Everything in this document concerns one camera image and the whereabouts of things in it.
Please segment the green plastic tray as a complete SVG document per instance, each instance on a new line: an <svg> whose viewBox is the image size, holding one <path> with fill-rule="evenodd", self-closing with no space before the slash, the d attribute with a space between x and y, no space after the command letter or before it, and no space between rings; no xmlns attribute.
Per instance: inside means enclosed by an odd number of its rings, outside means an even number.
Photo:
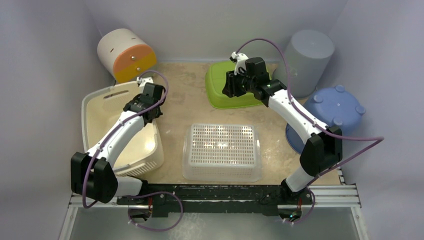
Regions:
<svg viewBox="0 0 424 240"><path fill-rule="evenodd" d="M235 64L232 61L218 62L211 65L205 76L206 92L210 104L217 109L235 109L262 105L268 102L272 94L272 88L278 88L276 83L271 83L268 65L266 69L270 81L262 85L265 91L265 98L255 98L252 93L246 93L239 97L228 97L222 94L226 82L226 73L235 70Z"/></svg>

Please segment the cream perforated laundry basket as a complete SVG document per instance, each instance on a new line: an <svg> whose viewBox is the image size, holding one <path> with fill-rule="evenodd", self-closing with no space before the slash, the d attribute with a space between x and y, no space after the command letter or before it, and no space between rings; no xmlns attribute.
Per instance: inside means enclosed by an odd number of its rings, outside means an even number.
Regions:
<svg viewBox="0 0 424 240"><path fill-rule="evenodd" d="M82 141L85 151L94 147L119 119L126 103L143 91L134 81L94 91L81 104ZM139 177L160 167L164 151L156 122L147 124L125 146L113 171L117 176Z"/></svg>

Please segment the grey plastic bucket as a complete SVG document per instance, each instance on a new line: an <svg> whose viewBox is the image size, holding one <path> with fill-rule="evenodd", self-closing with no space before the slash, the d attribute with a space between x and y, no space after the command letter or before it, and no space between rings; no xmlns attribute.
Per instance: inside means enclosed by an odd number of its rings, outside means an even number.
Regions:
<svg viewBox="0 0 424 240"><path fill-rule="evenodd" d="M288 68L281 61L272 73L272 79L287 84L290 75L291 94L296 99L311 95L335 51L331 38L317 30L304 29L296 32L283 51Z"/></svg>

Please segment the blue plastic bucket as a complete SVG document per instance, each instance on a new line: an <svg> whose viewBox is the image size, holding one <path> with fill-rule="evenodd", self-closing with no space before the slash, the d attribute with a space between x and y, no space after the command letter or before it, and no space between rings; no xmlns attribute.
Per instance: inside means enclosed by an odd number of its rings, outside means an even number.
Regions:
<svg viewBox="0 0 424 240"><path fill-rule="evenodd" d="M361 124L366 109L343 85L317 90L303 104L311 114L327 126L339 126L350 136Z"/></svg>

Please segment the white perforated basket tray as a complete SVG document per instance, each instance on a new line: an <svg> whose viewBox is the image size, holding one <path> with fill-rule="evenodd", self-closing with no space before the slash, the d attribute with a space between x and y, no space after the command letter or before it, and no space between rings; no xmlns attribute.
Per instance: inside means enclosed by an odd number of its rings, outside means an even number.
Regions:
<svg viewBox="0 0 424 240"><path fill-rule="evenodd" d="M259 135L253 125L194 123L183 146L187 180L254 183L262 178Z"/></svg>

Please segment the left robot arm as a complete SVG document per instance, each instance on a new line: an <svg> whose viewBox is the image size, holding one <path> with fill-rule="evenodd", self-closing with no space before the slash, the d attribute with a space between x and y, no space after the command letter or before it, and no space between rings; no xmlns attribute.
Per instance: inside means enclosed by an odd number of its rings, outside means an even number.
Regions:
<svg viewBox="0 0 424 240"><path fill-rule="evenodd" d="M164 150L156 124L163 113L167 88L152 82L141 83L141 93L123 107L116 123L88 151L76 152L70 160L71 191L108 203L129 196L138 205L146 203L149 191L140 176L164 163Z"/></svg>

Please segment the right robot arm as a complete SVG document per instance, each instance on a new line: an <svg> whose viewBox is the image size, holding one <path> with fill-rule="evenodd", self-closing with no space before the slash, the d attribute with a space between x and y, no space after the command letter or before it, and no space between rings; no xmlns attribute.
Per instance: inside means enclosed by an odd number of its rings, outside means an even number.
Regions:
<svg viewBox="0 0 424 240"><path fill-rule="evenodd" d="M304 143L300 167L281 183L282 200L292 204L312 180L342 160L342 140L332 136L342 131L338 126L328 127L302 105L296 107L297 101L287 87L278 79L270 79L261 57L249 58L243 53L233 53L229 59L235 68L226 73L222 93L229 98L252 93L255 99L278 113Z"/></svg>

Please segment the white orange yellow cylinder container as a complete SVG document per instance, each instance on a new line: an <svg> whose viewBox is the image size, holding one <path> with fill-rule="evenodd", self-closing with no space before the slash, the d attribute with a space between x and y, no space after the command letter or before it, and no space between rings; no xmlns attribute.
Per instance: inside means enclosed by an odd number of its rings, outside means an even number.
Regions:
<svg viewBox="0 0 424 240"><path fill-rule="evenodd" d="M104 35L96 51L100 62L118 84L132 81L157 64L153 48L127 28Z"/></svg>

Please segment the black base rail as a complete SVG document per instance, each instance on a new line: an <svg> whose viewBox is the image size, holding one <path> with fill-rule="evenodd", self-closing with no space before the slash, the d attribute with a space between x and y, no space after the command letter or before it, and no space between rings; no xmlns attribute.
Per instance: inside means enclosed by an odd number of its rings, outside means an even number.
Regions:
<svg viewBox="0 0 424 240"><path fill-rule="evenodd" d="M315 204L308 188L290 192L283 184L176 184L148 183L136 196L117 198L118 205L146 207L153 217L167 217L169 213L262 214L278 216L294 222Z"/></svg>

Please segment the aluminium frame rail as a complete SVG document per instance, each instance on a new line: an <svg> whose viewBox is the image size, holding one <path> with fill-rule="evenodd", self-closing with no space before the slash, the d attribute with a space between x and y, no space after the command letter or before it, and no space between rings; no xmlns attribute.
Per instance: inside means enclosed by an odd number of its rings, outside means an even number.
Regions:
<svg viewBox="0 0 424 240"><path fill-rule="evenodd" d="M171 94L176 93L176 96L170 96L168 97L171 101L179 101L182 100L182 94L184 93L184 90L181 86L177 84L188 84L190 87L194 87L195 93L193 93L191 96L186 96L186 101L182 101L181 103L188 103L188 106L199 107L204 106L202 109L200 109L199 114L205 114L207 111L212 111L213 107L207 103L206 98L206 90L204 87L204 76L207 73L207 70L212 65L212 63L204 63L204 62L163 62L159 63L157 66L157 69L164 73L166 77L169 77L168 80L171 81ZM185 109L182 106L178 107L172 107L170 115L171 118L176 118L177 125L175 127L167 128L167 130L170 130L170 133L165 133L165 128L159 128L159 131L161 133L163 144L171 143L171 140L179 140L183 141L182 137L184 134L182 133L182 130L188 129L189 120L184 120L183 118L177 117L177 112L181 110L183 114L189 114L193 111L190 111L188 109ZM276 136L274 141L269 139L261 138L260 140L260 146L263 150L263 156L264 159L263 163L265 163L264 171L270 171L269 175L264 175L265 180L260 180L260 184L249 184L249 185L279 185L280 183L277 183L277 178L280 177L285 178L286 175L288 175L289 170L295 169L295 163L294 161L297 160L297 156L295 157L295 153L293 150L289 150L288 148L284 148L283 150L278 150L277 147L282 147L282 140L283 136L280 137ZM172 170L171 168L175 168L175 170L181 170L181 167L177 167L177 159L176 156L172 158L170 161L166 160L166 163L162 168L160 168L158 171L154 172L154 176L148 176L147 179L149 180L150 184L186 184L186 180L183 180L182 173L175 173L175 176L166 176L165 172L166 170ZM356 185L346 185L345 181L343 179L343 172L340 169L335 170L337 172L337 176L339 178L340 183L333 184L333 185L311 185L310 191L314 193L315 195L315 206L314 208L342 208L342 209L349 209L349 212L351 214L351 220L353 221L353 233L356 234L354 237L360 240L366 239L368 240L368 235L366 233L366 227L361 226L363 222L361 222L361 212L358 210L361 207L361 201L359 198L359 193L357 190ZM194 181L188 181L190 185L195 185ZM101 233L106 233L106 229L103 231L94 229L94 237L91 238L88 237L88 233L86 235L83 234L83 236L77 236L77 229L74 228L76 225L76 219L79 217L82 217L81 214L86 214L89 212L89 210L83 210L82 207L82 197L77 196L76 194L72 194L71 200L69 203L68 211L67 211L67 220L63 224L63 228L59 237L59 240L82 240L84 239L94 239L94 240L100 240L102 237L100 237ZM124 210L127 208L130 209L145 209L146 207L142 208L133 208L129 207L127 205L119 205L117 203L117 198L113 198L110 203L99 203L99 205L94 206L94 210L102 210L102 208L105 208L106 210Z"/></svg>

